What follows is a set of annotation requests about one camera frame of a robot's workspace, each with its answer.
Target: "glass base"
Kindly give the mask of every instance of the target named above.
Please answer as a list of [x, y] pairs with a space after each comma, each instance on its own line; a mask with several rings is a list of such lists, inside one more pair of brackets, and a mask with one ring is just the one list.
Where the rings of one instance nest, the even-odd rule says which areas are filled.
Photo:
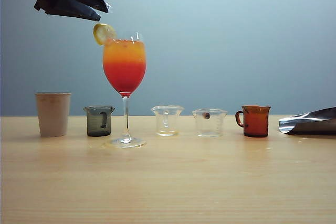
[[118, 148], [141, 147], [145, 143], [145, 140], [142, 140], [141, 138], [136, 138], [134, 136], [120, 137], [109, 142], [109, 144]]
[[174, 136], [177, 135], [178, 131], [158, 131], [157, 135], [159, 136]]
[[217, 137], [222, 136], [223, 134], [221, 132], [215, 132], [215, 131], [205, 131], [205, 132], [198, 132], [197, 136], [209, 136], [209, 137]]

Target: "orange liquid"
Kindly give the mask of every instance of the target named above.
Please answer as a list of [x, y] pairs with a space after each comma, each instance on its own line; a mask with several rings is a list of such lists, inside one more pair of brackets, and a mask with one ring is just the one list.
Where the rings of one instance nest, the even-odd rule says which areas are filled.
[[103, 68], [115, 90], [123, 97], [129, 97], [145, 75], [144, 44], [140, 41], [115, 40], [104, 46]]

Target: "mug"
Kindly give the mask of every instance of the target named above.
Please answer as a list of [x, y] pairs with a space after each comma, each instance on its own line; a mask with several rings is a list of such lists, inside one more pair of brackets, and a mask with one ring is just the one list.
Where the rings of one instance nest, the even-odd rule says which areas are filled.
[[[245, 105], [243, 110], [236, 112], [236, 122], [244, 128], [244, 135], [251, 137], [265, 137], [268, 135], [268, 112], [270, 106]], [[240, 121], [240, 114], [244, 115], [244, 123]]]

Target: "gray glass mug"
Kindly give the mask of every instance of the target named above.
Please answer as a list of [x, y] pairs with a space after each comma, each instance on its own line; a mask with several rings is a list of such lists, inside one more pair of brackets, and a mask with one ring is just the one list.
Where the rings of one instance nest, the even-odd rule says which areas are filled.
[[89, 106], [85, 107], [87, 115], [88, 136], [107, 136], [111, 134], [112, 106]]

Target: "glass beaker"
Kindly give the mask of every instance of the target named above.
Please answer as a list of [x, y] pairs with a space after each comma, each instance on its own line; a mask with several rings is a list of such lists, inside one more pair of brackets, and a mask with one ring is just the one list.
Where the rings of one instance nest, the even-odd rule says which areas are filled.
[[184, 110], [178, 105], [160, 105], [152, 108], [156, 116], [156, 133], [160, 136], [173, 136], [179, 133], [177, 117]]
[[223, 118], [227, 111], [221, 109], [198, 109], [193, 115], [196, 120], [197, 136], [222, 136]]
[[111, 134], [112, 106], [89, 106], [84, 110], [87, 114], [88, 136], [107, 136]]

